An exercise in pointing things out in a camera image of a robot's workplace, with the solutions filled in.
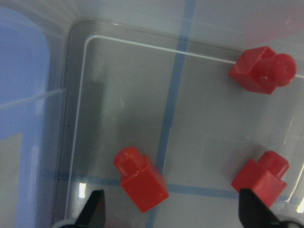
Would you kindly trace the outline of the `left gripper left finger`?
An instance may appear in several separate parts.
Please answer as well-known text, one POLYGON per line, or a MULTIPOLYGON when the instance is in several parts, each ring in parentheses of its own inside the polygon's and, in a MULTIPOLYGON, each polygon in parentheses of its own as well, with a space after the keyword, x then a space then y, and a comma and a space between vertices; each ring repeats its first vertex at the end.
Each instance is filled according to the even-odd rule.
POLYGON ((77 228, 103 228, 106 221, 104 190, 94 190, 79 214, 77 228))

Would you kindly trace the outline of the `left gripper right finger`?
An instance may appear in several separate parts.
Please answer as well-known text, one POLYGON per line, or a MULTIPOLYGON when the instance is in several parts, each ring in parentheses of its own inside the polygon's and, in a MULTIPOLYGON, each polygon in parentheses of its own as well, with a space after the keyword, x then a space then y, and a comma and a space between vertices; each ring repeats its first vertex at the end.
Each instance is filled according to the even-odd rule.
POLYGON ((244 228, 285 227, 251 189, 240 189, 238 217, 244 228))

